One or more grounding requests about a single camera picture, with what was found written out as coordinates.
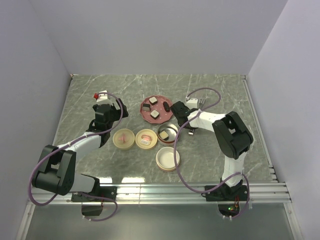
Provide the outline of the metal tongs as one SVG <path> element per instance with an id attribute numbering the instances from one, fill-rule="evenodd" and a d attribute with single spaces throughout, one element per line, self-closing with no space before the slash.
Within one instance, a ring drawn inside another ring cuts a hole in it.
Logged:
<path id="1" fill-rule="evenodd" d="M 200 99 L 198 100 L 197 108 L 200 109 L 204 104 L 205 104 L 205 100 L 202 99 L 202 98 L 200 98 Z M 193 135 L 194 135 L 194 132 L 195 132 L 195 129 L 190 129 L 188 134 L 191 135 L 191 136 L 193 136 Z"/>

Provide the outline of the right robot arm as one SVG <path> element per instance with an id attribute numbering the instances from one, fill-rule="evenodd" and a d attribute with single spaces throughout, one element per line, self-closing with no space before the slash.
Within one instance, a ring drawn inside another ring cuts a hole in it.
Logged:
<path id="1" fill-rule="evenodd" d="M 186 129 L 203 129 L 213 132 L 224 154 L 224 171 L 220 194 L 226 200 L 233 199 L 238 194 L 237 185 L 243 180 L 244 160 L 253 136 L 239 114 L 231 111 L 218 114 L 202 111 L 198 108 L 188 108 L 178 101 L 170 107 L 177 119 L 178 125 Z"/>

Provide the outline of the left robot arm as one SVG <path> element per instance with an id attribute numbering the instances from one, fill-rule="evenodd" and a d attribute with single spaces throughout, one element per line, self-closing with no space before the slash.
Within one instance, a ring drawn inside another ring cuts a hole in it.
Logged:
<path id="1" fill-rule="evenodd" d="M 43 148 L 37 166 L 31 173 L 30 186 L 56 195 L 64 196 L 74 185 L 76 162 L 90 152 L 106 144 L 115 127 L 129 113 L 120 98 L 116 98 L 119 109 L 114 104 L 95 104 L 94 119 L 88 129 L 78 138 L 58 146 Z"/>

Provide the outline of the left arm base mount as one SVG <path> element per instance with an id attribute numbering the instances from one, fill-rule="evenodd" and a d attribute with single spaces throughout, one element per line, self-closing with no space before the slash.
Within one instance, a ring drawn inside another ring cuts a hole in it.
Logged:
<path id="1" fill-rule="evenodd" d="M 99 186 L 89 193 L 73 193 L 71 201 L 75 203 L 94 203 L 115 201 L 117 197 L 116 186 Z"/>

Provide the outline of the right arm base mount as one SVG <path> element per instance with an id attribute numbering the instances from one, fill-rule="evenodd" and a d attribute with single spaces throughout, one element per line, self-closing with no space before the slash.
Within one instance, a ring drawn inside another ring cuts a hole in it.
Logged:
<path id="1" fill-rule="evenodd" d="M 246 185 L 236 185 L 229 187 L 225 183 L 218 189 L 202 193 L 201 196 L 206 199 L 207 202 L 235 202 L 246 201 L 250 191 Z"/>

